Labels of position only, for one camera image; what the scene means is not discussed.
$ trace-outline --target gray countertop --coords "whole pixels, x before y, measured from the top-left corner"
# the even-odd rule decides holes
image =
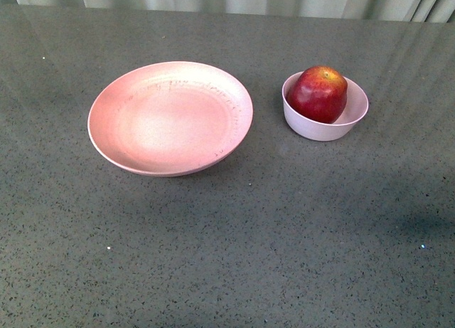
[[[454,327],[455,25],[0,6],[0,327]],[[109,83],[189,60],[248,89],[225,160],[176,178],[92,146]],[[286,124],[330,65],[367,93],[343,138]]]

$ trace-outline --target pink plate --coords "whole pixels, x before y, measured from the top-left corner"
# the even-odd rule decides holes
[[[253,108],[245,87],[218,68],[157,63],[116,79],[98,95],[88,132],[113,164],[179,176],[224,159],[245,138]]]

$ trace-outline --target white bowl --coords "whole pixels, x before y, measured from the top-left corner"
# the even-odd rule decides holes
[[[303,72],[291,75],[283,84],[282,97],[284,117],[289,126],[301,136],[315,141],[333,141],[347,134],[367,113],[368,98],[359,85],[350,79],[348,82],[348,102],[341,116],[332,124],[310,120],[300,115],[286,101],[286,95],[291,86]]]

